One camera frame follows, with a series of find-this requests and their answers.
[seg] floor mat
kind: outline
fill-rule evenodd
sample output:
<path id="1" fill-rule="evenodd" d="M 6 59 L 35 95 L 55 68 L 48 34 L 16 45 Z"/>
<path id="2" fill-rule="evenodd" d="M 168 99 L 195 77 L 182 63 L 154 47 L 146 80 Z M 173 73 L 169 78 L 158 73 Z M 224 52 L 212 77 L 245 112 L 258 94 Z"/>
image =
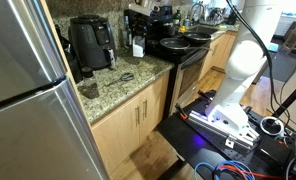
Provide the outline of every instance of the floor mat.
<path id="1" fill-rule="evenodd" d="M 296 54 L 290 53 L 289 55 L 285 55 L 284 52 L 279 50 L 276 58 L 272 60 L 272 65 L 273 78 L 285 82 L 296 67 Z M 269 77 L 268 67 L 262 76 Z"/>

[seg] window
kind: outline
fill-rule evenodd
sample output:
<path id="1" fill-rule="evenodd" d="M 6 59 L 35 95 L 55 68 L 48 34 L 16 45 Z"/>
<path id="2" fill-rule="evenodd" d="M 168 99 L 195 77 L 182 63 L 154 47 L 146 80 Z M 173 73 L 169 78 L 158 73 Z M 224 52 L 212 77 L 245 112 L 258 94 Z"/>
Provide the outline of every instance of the window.
<path id="1" fill-rule="evenodd" d="M 296 0 L 283 0 L 282 12 L 283 14 L 296 16 Z"/>

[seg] blue cable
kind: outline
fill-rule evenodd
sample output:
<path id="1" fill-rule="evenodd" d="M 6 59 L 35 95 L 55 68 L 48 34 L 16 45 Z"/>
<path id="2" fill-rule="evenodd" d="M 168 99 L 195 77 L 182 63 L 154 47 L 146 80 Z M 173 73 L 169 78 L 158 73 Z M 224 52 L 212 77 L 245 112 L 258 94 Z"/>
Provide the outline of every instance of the blue cable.
<path id="1" fill-rule="evenodd" d="M 236 168 L 238 168 L 239 170 L 242 170 L 242 171 L 248 171 L 248 172 L 251 172 L 251 170 L 243 163 L 239 162 L 239 161 L 223 161 L 221 163 L 219 163 L 217 166 L 216 166 L 216 170 L 219 170 L 219 167 L 222 166 L 222 165 L 231 165 L 231 166 L 234 166 Z M 251 174 L 245 174 L 245 177 L 248 179 L 248 180 L 255 180 L 255 177 Z"/>
<path id="2" fill-rule="evenodd" d="M 195 180 L 197 180 L 197 168 L 202 165 L 208 167 L 209 169 L 211 169 L 211 171 L 215 170 L 215 168 L 209 163 L 206 163 L 206 162 L 198 163 L 194 169 Z"/>
<path id="3" fill-rule="evenodd" d="M 201 162 L 199 164 L 196 165 L 195 169 L 194 169 L 194 176 L 195 176 L 195 180 L 197 180 L 197 168 L 199 166 L 206 166 L 207 168 L 209 168 L 210 170 L 214 171 L 214 170 L 219 170 L 219 167 L 222 166 L 222 165 L 230 165 L 230 166 L 234 166 L 236 168 L 238 168 L 239 170 L 241 171 L 248 171 L 248 172 L 251 172 L 250 168 L 247 167 L 245 164 L 239 162 L 239 161 L 234 161 L 234 160 L 229 160 L 229 161 L 223 161 L 221 163 L 219 163 L 216 168 L 214 168 L 212 165 L 210 165 L 209 163 L 206 163 L 206 162 Z M 252 175 L 252 174 L 244 174 L 244 176 L 247 178 L 247 180 L 255 180 L 255 176 Z M 216 180 L 219 180 L 219 177 L 218 175 L 214 175 L 215 179 Z"/>

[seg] stovetop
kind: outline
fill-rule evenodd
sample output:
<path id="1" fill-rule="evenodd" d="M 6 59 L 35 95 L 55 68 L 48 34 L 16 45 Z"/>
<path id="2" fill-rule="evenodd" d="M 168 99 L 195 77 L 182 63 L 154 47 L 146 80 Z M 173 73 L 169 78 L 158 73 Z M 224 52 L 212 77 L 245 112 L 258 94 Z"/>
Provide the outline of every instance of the stovetop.
<path id="1" fill-rule="evenodd" d="M 195 45 L 195 44 L 190 43 L 190 47 L 209 47 L 210 42 L 211 41 L 209 41 L 208 43 L 202 44 L 202 45 Z M 208 51 L 208 50 L 187 49 L 186 53 L 184 53 L 184 54 L 176 54 L 176 53 L 167 52 L 167 50 L 164 47 L 162 47 L 160 44 L 146 46 L 146 53 L 147 54 L 150 54 L 152 56 L 161 58 L 163 60 L 172 62 L 174 64 L 182 64 L 182 63 L 190 60 L 192 57 L 195 57 L 197 54 L 201 54 L 200 56 L 202 56 L 202 54 L 205 54 L 204 51 Z"/>

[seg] cabinet handle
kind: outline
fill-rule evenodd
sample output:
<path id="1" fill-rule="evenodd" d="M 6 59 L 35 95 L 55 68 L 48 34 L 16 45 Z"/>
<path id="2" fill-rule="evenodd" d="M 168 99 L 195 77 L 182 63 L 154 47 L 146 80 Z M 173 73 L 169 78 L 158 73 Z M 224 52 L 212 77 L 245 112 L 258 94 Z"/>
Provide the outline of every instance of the cabinet handle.
<path id="1" fill-rule="evenodd" d="M 136 127 L 137 127 L 137 124 L 139 125 L 140 124 L 140 120 L 139 120 L 139 106 L 136 107 Z"/>
<path id="2" fill-rule="evenodd" d="M 143 120 L 147 117 L 147 99 L 143 102 L 143 105 L 144 105 L 144 111 L 142 113 L 142 116 L 143 116 Z"/>
<path id="3" fill-rule="evenodd" d="M 212 51 L 212 55 L 214 55 L 217 51 L 218 44 L 215 46 L 214 50 Z"/>
<path id="4" fill-rule="evenodd" d="M 145 118 L 147 118 L 147 107 L 148 106 L 148 100 L 145 101 Z"/>

